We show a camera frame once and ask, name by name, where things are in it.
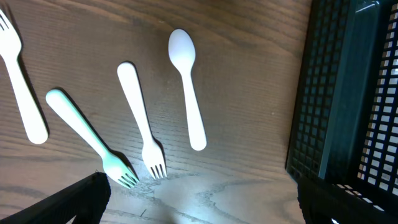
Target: wood grain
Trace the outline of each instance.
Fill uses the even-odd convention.
[[[46,104],[64,88],[141,182],[110,180],[103,223],[303,223],[284,170],[310,0],[9,0],[22,58],[49,124],[31,144],[0,63],[0,218],[92,174],[101,158]],[[208,145],[190,148],[182,81],[167,42],[185,29]],[[168,178],[153,180],[116,75],[133,61]]]

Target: white fork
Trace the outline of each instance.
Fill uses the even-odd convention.
[[[0,10],[0,55],[4,59],[17,100],[27,138],[34,144],[44,143],[49,134],[18,64],[22,44],[16,30]]]
[[[144,141],[142,160],[154,179],[163,178],[163,174],[167,177],[162,150],[150,131],[136,68],[129,62],[123,62],[118,67],[118,76]]]
[[[126,166],[120,158],[106,148],[61,90],[50,90],[45,96],[45,100],[59,117],[69,124],[101,156],[104,171],[110,178],[129,189],[138,183],[138,179],[130,167]]]

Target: plastic cutlery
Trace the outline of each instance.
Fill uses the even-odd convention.
[[[206,147],[207,141],[191,77],[196,53],[192,39],[184,30],[176,29],[170,35],[169,57],[182,77],[191,147],[200,151]]]
[[[167,177],[162,150],[150,131],[136,68],[129,62],[123,62],[118,67],[118,76],[144,141],[142,160],[154,179],[163,178],[163,174]]]
[[[0,16],[0,55],[10,76],[26,135],[32,143],[42,144],[49,138],[49,134],[18,64],[21,40],[2,10]]]
[[[138,179],[132,170],[106,148],[90,125],[88,125],[86,120],[61,90],[50,90],[45,99],[59,117],[101,156],[104,171],[109,177],[129,189],[138,183]]]

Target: fork head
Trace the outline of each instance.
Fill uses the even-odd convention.
[[[126,166],[119,157],[112,153],[105,155],[103,166],[105,173],[123,187],[131,189],[139,182],[130,167]]]
[[[6,15],[0,10],[0,55],[2,57],[17,57],[21,51],[22,43],[17,31],[12,26]]]
[[[154,140],[152,144],[144,143],[144,147],[142,148],[142,160],[154,179],[167,177],[162,150]]]

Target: spoon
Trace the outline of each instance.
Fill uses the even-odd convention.
[[[182,77],[191,147],[200,151],[206,147],[207,140],[191,77],[191,70],[195,62],[195,47],[192,39],[184,30],[176,29],[170,35],[169,57]]]

